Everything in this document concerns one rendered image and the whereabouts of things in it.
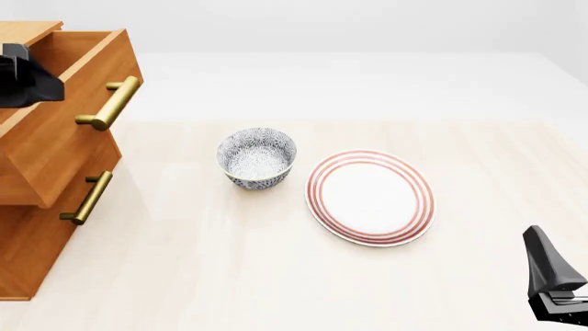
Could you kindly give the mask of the blue patterned bowl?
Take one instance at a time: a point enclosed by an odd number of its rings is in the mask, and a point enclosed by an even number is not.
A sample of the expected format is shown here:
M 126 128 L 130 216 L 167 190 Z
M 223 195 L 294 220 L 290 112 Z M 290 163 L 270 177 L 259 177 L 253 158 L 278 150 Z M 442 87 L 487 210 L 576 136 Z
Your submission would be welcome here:
M 283 131 L 250 128 L 226 137 L 216 158 L 225 176 L 244 189 L 268 189 L 286 178 L 294 165 L 297 146 Z

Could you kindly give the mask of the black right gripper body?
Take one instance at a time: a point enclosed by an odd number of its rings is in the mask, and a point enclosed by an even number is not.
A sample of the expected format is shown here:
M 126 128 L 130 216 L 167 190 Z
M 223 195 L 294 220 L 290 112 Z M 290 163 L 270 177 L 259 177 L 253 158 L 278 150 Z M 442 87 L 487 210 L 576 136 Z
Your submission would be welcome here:
M 574 291 L 527 292 L 528 303 L 539 322 L 588 326 L 588 295 L 577 296 Z

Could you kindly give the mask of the small wooden drawer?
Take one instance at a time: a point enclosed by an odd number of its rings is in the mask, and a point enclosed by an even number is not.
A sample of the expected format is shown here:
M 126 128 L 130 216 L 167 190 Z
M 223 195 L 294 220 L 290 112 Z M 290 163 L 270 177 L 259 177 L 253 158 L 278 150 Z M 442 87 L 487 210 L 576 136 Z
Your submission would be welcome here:
M 83 203 L 86 195 L 94 184 L 85 181 L 87 177 L 99 177 L 106 170 L 114 170 L 121 158 L 121 152 L 111 134 L 90 154 L 87 162 L 76 173 L 68 187 L 51 209 L 44 211 L 38 220 L 35 232 L 35 247 L 31 258 L 27 261 L 28 279 L 32 281 L 28 298 L 37 293 L 51 267 L 74 233 L 77 225 L 70 220 L 61 220 L 60 214 L 73 213 Z

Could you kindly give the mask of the large wooden drawer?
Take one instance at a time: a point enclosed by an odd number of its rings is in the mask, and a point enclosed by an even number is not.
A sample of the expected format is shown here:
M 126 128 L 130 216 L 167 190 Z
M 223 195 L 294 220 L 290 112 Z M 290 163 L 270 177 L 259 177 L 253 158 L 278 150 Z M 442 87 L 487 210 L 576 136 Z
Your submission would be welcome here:
M 109 135 L 75 123 L 114 93 L 108 82 L 143 79 L 126 29 L 56 30 L 31 44 L 33 57 L 64 83 L 64 101 L 0 108 L 0 206 L 47 209 Z

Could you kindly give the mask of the wooden cabinet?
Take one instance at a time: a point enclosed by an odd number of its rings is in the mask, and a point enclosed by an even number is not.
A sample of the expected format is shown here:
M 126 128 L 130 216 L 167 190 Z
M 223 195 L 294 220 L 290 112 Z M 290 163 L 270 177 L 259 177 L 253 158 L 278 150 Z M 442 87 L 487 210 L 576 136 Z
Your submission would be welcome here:
M 59 21 L 0 21 L 0 54 L 3 43 L 20 43 L 30 49 L 56 30 L 76 31 L 63 29 Z M 35 232 L 40 222 L 36 217 L 52 206 L 0 206 L 0 301 L 31 300 L 32 281 L 26 264 L 37 246 Z

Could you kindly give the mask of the white plate with red rings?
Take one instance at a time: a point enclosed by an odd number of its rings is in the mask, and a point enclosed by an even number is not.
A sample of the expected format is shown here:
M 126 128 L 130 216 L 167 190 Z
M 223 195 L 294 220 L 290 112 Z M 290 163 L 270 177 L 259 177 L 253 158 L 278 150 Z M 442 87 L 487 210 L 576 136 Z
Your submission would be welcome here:
M 435 221 L 437 203 L 425 176 L 380 151 L 342 151 L 325 157 L 304 187 L 312 216 L 348 242 L 394 247 L 419 239 Z

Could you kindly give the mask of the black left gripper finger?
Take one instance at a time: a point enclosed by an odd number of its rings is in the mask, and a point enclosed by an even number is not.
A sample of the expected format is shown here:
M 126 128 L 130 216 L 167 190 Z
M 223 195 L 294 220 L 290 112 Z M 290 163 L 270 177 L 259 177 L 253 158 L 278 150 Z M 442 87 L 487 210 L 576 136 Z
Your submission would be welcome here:
M 49 73 L 28 46 L 3 43 L 0 54 L 0 108 L 30 107 L 41 101 L 64 101 L 61 79 Z

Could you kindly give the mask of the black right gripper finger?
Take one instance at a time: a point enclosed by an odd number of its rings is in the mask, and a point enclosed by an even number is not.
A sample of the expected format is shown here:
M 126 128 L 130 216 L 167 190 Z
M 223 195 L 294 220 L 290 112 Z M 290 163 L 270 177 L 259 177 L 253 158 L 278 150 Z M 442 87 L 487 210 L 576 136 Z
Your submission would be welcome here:
M 529 298 L 550 291 L 576 291 L 588 284 L 588 280 L 560 255 L 538 225 L 527 228 L 523 238 L 529 269 Z

